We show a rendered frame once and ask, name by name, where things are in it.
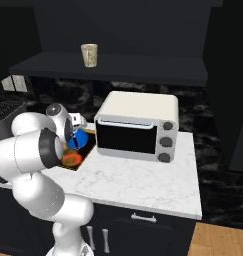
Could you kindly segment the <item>white wall outlet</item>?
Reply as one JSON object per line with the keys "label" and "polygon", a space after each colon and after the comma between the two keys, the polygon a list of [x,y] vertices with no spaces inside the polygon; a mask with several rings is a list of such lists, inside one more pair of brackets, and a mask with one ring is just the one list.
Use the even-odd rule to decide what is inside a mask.
{"label": "white wall outlet", "polygon": [[5,91],[14,91],[15,87],[10,76],[1,81],[2,87]]}
{"label": "white wall outlet", "polygon": [[15,89],[18,92],[27,92],[27,85],[26,85],[25,78],[23,76],[13,75],[12,78],[13,78]]}

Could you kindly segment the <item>orange round object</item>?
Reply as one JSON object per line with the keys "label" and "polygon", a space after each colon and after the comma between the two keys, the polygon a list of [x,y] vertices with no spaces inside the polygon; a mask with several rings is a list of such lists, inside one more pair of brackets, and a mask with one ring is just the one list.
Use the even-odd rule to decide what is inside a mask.
{"label": "orange round object", "polygon": [[79,165],[82,161],[82,156],[76,151],[69,151],[63,155],[62,164],[68,167]]}

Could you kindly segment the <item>beige mug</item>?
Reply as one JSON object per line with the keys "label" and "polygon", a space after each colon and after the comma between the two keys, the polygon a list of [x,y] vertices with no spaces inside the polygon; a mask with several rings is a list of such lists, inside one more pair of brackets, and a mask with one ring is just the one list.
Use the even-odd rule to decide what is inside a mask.
{"label": "beige mug", "polygon": [[84,65],[88,68],[97,66],[98,45],[97,44],[82,44],[81,52]]}

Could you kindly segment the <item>dark drawer front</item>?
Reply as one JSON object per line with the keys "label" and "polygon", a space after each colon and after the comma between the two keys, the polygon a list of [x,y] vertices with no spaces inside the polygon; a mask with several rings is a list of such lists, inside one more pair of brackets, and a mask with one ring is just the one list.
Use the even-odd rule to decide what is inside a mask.
{"label": "dark drawer front", "polygon": [[[152,228],[155,230],[171,232],[183,236],[192,236],[196,221],[193,219],[147,212],[124,207],[115,207],[104,204],[94,204],[97,216],[104,221],[120,222],[130,225]],[[156,223],[133,220],[131,215],[136,213],[142,217],[152,217],[157,219]]]}

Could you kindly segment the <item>wooden tray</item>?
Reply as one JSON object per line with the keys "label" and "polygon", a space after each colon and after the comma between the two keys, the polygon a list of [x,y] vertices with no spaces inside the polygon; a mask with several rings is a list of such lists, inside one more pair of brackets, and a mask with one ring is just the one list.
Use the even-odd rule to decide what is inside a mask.
{"label": "wooden tray", "polygon": [[73,167],[68,167],[68,166],[63,165],[62,160],[61,160],[61,164],[60,164],[61,167],[76,171],[79,168],[79,166],[84,162],[84,160],[89,155],[91,150],[94,148],[94,146],[96,144],[95,133],[93,131],[85,131],[85,132],[88,134],[89,139],[88,139],[88,143],[83,148],[81,148],[79,150],[75,150],[75,149],[69,148],[67,146],[67,143],[63,144],[64,154],[66,152],[69,152],[69,151],[76,151],[78,154],[80,154],[82,156],[81,163],[79,165],[76,165],[76,166],[73,166]]}

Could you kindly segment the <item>dark open wall cabinet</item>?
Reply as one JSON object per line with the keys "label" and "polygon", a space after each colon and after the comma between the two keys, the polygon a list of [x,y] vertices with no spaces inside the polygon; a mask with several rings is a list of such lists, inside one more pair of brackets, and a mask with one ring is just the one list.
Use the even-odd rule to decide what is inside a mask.
{"label": "dark open wall cabinet", "polygon": [[[31,0],[41,52],[17,75],[204,86],[213,0]],[[81,45],[97,44],[97,66]]]}

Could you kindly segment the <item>black toaster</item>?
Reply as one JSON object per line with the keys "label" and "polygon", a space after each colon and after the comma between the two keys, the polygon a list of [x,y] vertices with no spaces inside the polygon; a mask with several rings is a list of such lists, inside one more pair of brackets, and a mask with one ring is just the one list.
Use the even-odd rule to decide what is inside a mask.
{"label": "black toaster", "polygon": [[11,123],[14,118],[26,111],[26,104],[19,101],[3,101],[0,103],[0,140],[12,136]]}

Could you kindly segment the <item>dark wall cabinet door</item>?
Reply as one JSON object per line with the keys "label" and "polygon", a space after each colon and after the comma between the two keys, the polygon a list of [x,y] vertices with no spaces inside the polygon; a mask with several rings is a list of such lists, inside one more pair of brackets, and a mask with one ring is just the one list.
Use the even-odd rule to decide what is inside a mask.
{"label": "dark wall cabinet door", "polygon": [[10,67],[40,52],[33,8],[0,6],[0,81],[9,75]]}
{"label": "dark wall cabinet door", "polygon": [[224,159],[243,170],[243,0],[213,0],[205,44],[207,93]]}

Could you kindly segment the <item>black toaster oven door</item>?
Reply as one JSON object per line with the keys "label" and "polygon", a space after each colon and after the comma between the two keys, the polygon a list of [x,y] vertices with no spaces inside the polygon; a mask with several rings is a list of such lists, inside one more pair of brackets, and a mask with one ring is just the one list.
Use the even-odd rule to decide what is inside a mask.
{"label": "black toaster oven door", "polygon": [[155,154],[157,127],[122,128],[96,123],[99,148]]}

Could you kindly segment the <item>white toaster oven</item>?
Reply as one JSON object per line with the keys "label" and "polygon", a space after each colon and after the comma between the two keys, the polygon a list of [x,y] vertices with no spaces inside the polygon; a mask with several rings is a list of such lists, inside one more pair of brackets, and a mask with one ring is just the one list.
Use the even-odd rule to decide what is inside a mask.
{"label": "white toaster oven", "polygon": [[[167,153],[170,155],[170,162],[174,159],[177,134],[179,130],[179,109],[178,99],[174,95],[153,94],[139,92],[112,91],[108,94],[99,111],[94,117],[95,132],[98,119],[104,121],[151,124],[157,127],[155,154],[130,152],[123,150],[99,148],[97,151],[106,156],[156,161],[158,155]],[[164,130],[163,124],[171,122],[173,128]],[[171,147],[162,147],[160,139],[170,137],[173,141]]]}

